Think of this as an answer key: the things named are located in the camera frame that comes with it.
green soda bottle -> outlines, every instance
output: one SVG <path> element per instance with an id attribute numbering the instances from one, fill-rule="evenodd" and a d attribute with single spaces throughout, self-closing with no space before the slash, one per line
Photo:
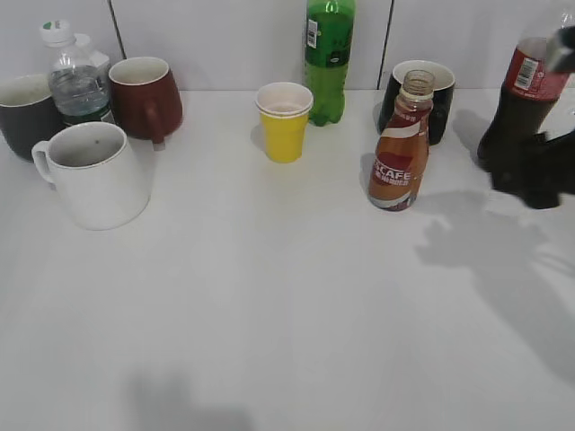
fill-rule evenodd
<path id="1" fill-rule="evenodd" d="M 316 126 L 343 115 L 355 12 L 355 0 L 308 0 L 305 80 L 314 94 L 310 120 Z"/>

bottle cap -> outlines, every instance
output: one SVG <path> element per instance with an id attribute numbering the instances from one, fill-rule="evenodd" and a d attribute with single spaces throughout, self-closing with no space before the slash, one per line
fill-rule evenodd
<path id="1" fill-rule="evenodd" d="M 70 23 L 66 20 L 46 22 L 40 27 L 40 36 L 47 47 L 63 47 L 75 42 Z"/>

black mug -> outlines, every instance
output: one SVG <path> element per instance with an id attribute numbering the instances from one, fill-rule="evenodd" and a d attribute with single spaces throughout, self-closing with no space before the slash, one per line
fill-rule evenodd
<path id="1" fill-rule="evenodd" d="M 410 60 L 394 67 L 389 78 L 384 104 L 379 114 L 378 128 L 381 134 L 395 111 L 395 99 L 402 88 L 403 78 L 411 70 L 425 70 L 435 76 L 433 111 L 429 114 L 429 144 L 439 144 L 446 132 L 447 119 L 456 88 L 456 76 L 445 66 L 427 60 Z"/>
<path id="2" fill-rule="evenodd" d="M 64 129 L 45 75 L 27 75 L 0 85 L 0 130 L 12 150 L 31 162 L 32 148 Z"/>

white tiled wall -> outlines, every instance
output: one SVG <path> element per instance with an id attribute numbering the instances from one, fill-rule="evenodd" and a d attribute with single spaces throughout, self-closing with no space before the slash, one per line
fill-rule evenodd
<path id="1" fill-rule="evenodd" d="M 348 87 L 376 88 L 391 0 L 357 0 Z M 301 81 L 305 0 L 115 0 L 129 57 L 163 57 L 183 89 Z"/>
<path id="2" fill-rule="evenodd" d="M 500 87 L 522 30 L 547 3 L 396 0 L 385 70 L 429 59 L 451 67 L 459 87 Z"/>
<path id="3" fill-rule="evenodd" d="M 375 88 L 391 0 L 356 0 L 350 89 Z M 0 80 L 45 71 L 38 35 L 67 18 L 112 60 L 106 0 L 10 0 L 0 13 Z M 114 0 L 129 56 L 163 57 L 182 89 L 301 81 L 306 0 Z M 411 58 L 450 66 L 463 88 L 499 87 L 526 23 L 547 0 L 395 0 L 385 71 Z"/>
<path id="4" fill-rule="evenodd" d="M 48 72 L 47 50 L 38 28 L 68 19 L 76 32 L 87 33 L 112 60 L 119 59 L 106 0 L 4 0 L 0 12 L 0 81 Z"/>

white mug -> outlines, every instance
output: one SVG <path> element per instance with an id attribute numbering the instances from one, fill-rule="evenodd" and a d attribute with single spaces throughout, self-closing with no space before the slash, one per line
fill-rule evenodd
<path id="1" fill-rule="evenodd" d="M 72 126 L 37 143 L 32 158 L 55 185 L 68 214 L 84 229 L 103 231 L 136 218 L 150 199 L 126 133 L 104 122 Z"/>

